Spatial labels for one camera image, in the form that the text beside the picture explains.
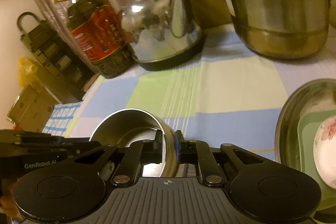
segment floral pattern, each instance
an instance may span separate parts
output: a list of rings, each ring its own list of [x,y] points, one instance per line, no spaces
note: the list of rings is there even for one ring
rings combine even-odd
[[[327,119],[321,128],[323,129],[321,140],[331,140],[336,133],[336,117]]]

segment stainless steel kettle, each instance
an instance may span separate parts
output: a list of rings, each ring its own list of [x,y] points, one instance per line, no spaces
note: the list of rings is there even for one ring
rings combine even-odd
[[[125,41],[146,70],[176,66],[202,50],[203,31],[189,0],[135,0],[121,13]]]

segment cooking oil bottle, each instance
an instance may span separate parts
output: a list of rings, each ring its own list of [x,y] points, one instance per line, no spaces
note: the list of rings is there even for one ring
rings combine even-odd
[[[67,27],[86,56],[105,78],[113,78],[133,59],[119,32],[119,19],[108,0],[68,2]]]

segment wall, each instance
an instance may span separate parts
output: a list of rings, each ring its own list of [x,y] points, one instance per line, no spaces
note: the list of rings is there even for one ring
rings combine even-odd
[[[16,27],[18,16],[30,11],[42,18],[33,0],[0,0],[0,128],[12,128],[6,120],[7,113],[22,87],[17,81],[17,64],[22,56],[33,58],[20,41],[21,32]],[[36,26],[26,17],[22,21],[27,31]]]

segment small metal bowl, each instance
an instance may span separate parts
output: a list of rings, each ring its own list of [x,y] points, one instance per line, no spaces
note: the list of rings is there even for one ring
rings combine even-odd
[[[99,141],[102,145],[118,144],[128,147],[138,140],[153,140],[156,131],[163,132],[162,163],[148,164],[143,168],[144,177],[174,177],[177,172],[174,146],[174,131],[160,118],[149,112],[126,108],[106,117],[94,130],[90,141]]]

